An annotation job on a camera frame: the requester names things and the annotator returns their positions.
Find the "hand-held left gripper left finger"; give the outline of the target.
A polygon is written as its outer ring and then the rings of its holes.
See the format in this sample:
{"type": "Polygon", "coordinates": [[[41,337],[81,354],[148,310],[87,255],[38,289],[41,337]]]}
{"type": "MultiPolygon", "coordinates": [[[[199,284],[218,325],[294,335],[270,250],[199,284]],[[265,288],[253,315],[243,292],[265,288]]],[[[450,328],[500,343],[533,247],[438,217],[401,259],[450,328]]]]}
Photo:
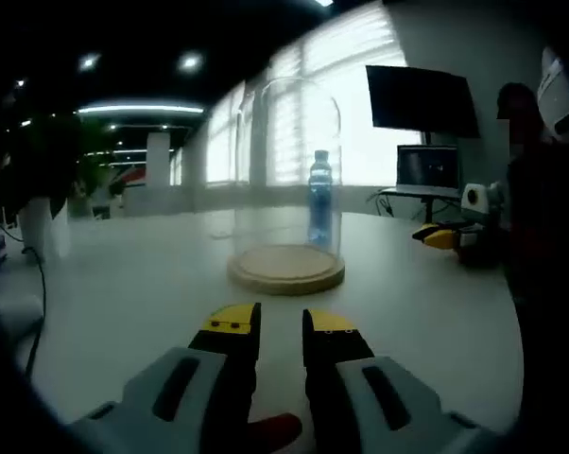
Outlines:
{"type": "Polygon", "coordinates": [[[118,402],[72,424],[92,453],[232,453],[245,445],[261,306],[224,306],[186,347],[131,378],[118,402]]]}

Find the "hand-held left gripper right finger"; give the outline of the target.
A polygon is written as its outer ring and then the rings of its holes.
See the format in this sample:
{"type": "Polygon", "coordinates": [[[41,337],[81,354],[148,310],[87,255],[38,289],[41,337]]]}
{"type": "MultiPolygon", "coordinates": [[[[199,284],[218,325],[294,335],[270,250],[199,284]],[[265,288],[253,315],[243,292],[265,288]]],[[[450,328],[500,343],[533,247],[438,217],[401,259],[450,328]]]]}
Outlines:
{"type": "Polygon", "coordinates": [[[302,313],[305,393],[319,453],[495,453],[496,434],[443,410],[402,365],[335,313],[302,313]]]}

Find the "person's left hand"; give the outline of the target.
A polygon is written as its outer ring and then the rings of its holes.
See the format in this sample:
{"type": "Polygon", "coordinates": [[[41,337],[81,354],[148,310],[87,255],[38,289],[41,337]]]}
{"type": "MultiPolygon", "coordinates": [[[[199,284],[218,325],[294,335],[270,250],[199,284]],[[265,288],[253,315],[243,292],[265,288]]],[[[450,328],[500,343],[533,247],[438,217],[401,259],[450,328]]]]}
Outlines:
{"type": "Polygon", "coordinates": [[[302,421],[290,412],[247,424],[249,453],[274,453],[291,445],[302,433],[302,421]]]}

